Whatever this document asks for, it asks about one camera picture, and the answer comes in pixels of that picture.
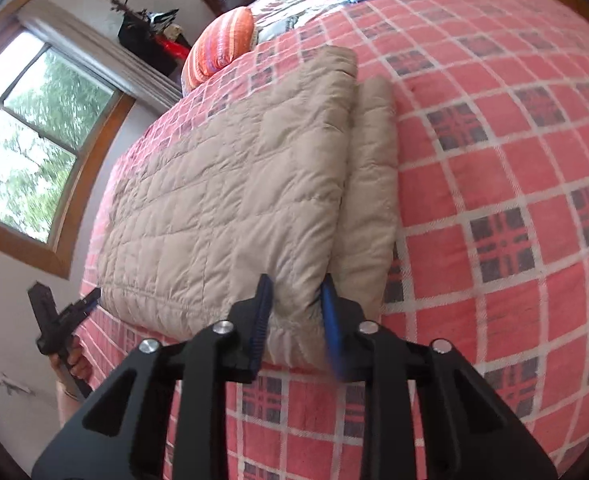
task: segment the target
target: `red plaid bedspread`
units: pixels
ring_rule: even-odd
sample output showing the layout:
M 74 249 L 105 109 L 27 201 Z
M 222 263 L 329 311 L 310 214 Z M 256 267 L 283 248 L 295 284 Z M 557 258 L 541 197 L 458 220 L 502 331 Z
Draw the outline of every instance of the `red plaid bedspread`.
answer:
M 566 469 L 589 441 L 589 25 L 553 0 L 372 0 L 261 44 L 118 161 L 82 293 L 117 181 L 327 43 L 357 53 L 360 78 L 395 84 L 401 225 L 383 323 L 452 340 Z M 171 343 L 101 310 L 80 333 L 94 386 L 144 336 Z M 297 370 L 229 385 L 231 478 L 356 480 L 363 400 L 362 386 Z

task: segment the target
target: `green foliage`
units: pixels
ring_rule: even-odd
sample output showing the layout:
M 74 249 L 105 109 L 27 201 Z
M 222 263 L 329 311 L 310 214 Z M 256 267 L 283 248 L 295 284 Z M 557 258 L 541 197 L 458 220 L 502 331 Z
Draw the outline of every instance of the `green foliage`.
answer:
M 44 54 L 43 62 L 42 85 L 12 92 L 4 104 L 28 123 L 75 149 L 81 148 L 110 94 L 50 52 Z M 9 175 L 0 175 L 0 198 L 7 209 L 0 220 L 45 242 L 76 157 L 36 136 L 23 146 L 24 131 L 17 122 L 12 135 L 1 142 L 5 150 L 22 155 L 31 164 L 29 169 L 15 168 Z

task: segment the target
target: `orange striped pillow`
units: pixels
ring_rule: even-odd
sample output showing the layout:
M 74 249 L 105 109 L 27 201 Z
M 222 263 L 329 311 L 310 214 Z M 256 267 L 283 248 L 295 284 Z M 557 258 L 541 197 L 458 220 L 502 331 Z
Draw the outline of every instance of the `orange striped pillow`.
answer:
M 237 7 L 219 16 L 190 51 L 183 67 L 184 91 L 191 91 L 239 56 L 251 51 L 254 17 L 248 7 Z

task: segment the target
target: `folded quilt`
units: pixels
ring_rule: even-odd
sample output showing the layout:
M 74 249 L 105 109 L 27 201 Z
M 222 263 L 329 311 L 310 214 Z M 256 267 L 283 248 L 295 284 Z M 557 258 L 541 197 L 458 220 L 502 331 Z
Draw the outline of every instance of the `folded quilt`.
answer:
M 184 340 L 274 281 L 266 359 L 325 368 L 319 285 L 380 314 L 397 220 L 391 89 L 325 47 L 118 183 L 102 306 Z

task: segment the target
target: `silver screw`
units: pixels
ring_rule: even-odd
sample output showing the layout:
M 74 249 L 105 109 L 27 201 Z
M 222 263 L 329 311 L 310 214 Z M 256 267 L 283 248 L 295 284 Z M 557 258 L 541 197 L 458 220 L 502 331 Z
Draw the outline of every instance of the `silver screw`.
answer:
M 379 332 L 379 325 L 374 321 L 362 321 L 359 323 L 359 332 L 362 334 L 376 334 Z
M 438 354 L 447 354 L 453 349 L 453 344 L 447 339 L 436 339 L 432 342 L 432 349 Z
M 159 343 L 156 339 L 144 339 L 139 343 L 139 349 L 144 354 L 154 354 L 158 351 L 161 343 Z
M 233 325 L 232 321 L 228 321 L 227 319 L 222 319 L 220 321 L 217 321 L 212 326 L 212 331 L 215 332 L 216 334 L 219 334 L 219 335 L 229 334 L 233 330 L 234 330 L 234 325 Z

